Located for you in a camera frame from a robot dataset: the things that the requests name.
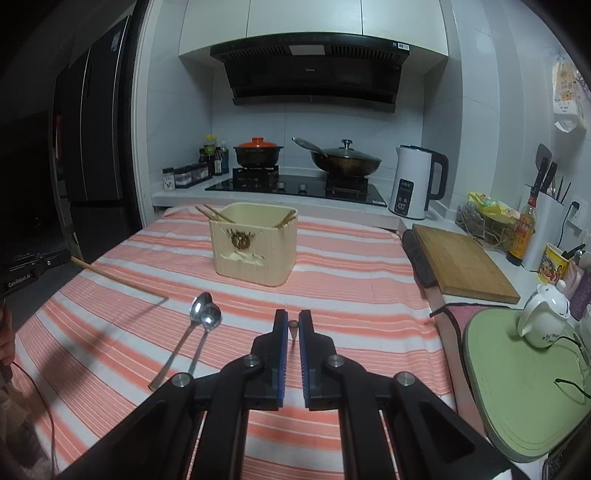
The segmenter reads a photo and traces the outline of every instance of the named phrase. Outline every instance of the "range hood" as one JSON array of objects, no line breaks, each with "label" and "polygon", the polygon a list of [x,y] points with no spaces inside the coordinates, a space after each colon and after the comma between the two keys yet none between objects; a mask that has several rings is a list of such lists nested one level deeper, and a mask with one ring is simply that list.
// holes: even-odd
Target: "range hood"
[{"label": "range hood", "polygon": [[289,33],[211,47],[235,105],[344,103],[393,111],[407,44],[341,33]]}]

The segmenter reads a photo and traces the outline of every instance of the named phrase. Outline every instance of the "human hand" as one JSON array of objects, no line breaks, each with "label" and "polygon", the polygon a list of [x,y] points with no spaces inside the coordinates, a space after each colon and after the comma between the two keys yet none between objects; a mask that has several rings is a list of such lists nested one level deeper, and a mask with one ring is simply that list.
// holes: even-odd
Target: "human hand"
[{"label": "human hand", "polygon": [[15,346],[12,331],[12,313],[8,307],[0,306],[0,364],[10,365],[14,362]]}]

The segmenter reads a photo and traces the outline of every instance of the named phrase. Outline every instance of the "white countertop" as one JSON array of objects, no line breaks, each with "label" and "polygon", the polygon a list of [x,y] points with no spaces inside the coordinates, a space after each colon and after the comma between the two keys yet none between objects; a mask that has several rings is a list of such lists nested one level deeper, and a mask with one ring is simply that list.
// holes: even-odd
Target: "white countertop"
[{"label": "white countertop", "polygon": [[[341,220],[344,222],[352,222],[380,228],[388,228],[390,230],[399,230],[400,223],[402,222],[406,228],[412,228],[413,224],[419,223],[420,225],[440,228],[450,232],[464,233],[464,231],[454,222],[445,220],[433,209],[429,209],[427,212],[427,218],[417,221],[399,217],[398,215],[390,212],[386,207],[366,205],[364,203],[271,193],[221,192],[205,190],[205,188],[231,177],[232,174],[214,177],[211,180],[206,180],[202,183],[189,187],[188,189],[177,189],[168,192],[163,190],[156,191],[152,193],[152,203],[154,207],[176,207],[182,205],[199,205],[202,203],[211,203],[214,205],[227,205],[228,203],[232,202],[273,203],[297,208],[302,215],[329,218],[333,220]],[[380,195],[387,202],[390,198],[392,189],[391,181],[372,180],[371,183],[378,189]],[[443,295],[445,303],[484,303],[491,305],[507,305],[512,308],[523,308],[531,293],[540,283],[537,274],[534,272],[529,272],[523,267],[516,267],[515,265],[512,265],[506,260],[505,255],[501,252],[486,251],[486,253],[501,269],[501,271],[505,274],[507,279],[511,282],[513,287],[521,296],[519,303],[514,305],[488,300],[473,299],[470,297]]]}]

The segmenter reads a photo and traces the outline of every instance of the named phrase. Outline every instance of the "power outlet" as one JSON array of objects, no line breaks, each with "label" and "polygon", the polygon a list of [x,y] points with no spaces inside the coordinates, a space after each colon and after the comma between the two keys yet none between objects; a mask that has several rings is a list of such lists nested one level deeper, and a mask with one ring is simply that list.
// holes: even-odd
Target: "power outlet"
[{"label": "power outlet", "polygon": [[587,220],[587,212],[589,211],[589,203],[585,202],[581,197],[573,195],[572,202],[578,202],[579,208],[571,207],[569,217],[567,220],[576,228],[583,229],[585,220]]}]

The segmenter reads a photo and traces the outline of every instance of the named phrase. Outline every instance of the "cutting board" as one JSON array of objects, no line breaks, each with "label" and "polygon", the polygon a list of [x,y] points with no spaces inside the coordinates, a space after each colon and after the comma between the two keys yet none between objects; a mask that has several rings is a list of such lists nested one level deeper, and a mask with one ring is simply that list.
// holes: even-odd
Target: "cutting board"
[{"label": "cutting board", "polygon": [[[576,345],[558,340],[538,350],[517,334],[521,310],[485,309],[464,339],[464,360],[474,401],[492,443],[516,462],[531,462],[558,445],[587,416],[591,400],[564,378],[584,385]],[[573,338],[565,326],[562,335]]]},{"label": "cutting board", "polygon": [[476,240],[424,225],[413,226],[442,293],[515,304],[520,296]]}]

